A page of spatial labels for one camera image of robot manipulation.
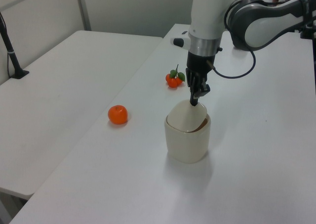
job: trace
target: white robot link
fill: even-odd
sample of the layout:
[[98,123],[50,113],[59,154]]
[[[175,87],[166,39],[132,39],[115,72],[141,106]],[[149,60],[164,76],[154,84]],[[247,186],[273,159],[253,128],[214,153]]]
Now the white robot link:
[[[190,102],[195,106],[198,98],[210,91],[206,81],[211,70],[229,79],[243,77],[255,66],[253,51],[264,48],[286,32],[312,29],[316,0],[290,0],[277,6],[262,0],[193,0],[191,18],[189,31],[181,38],[171,39],[171,43],[189,51],[186,73]],[[253,66],[243,75],[227,77],[214,67],[226,29],[234,46],[250,51],[254,58]]]

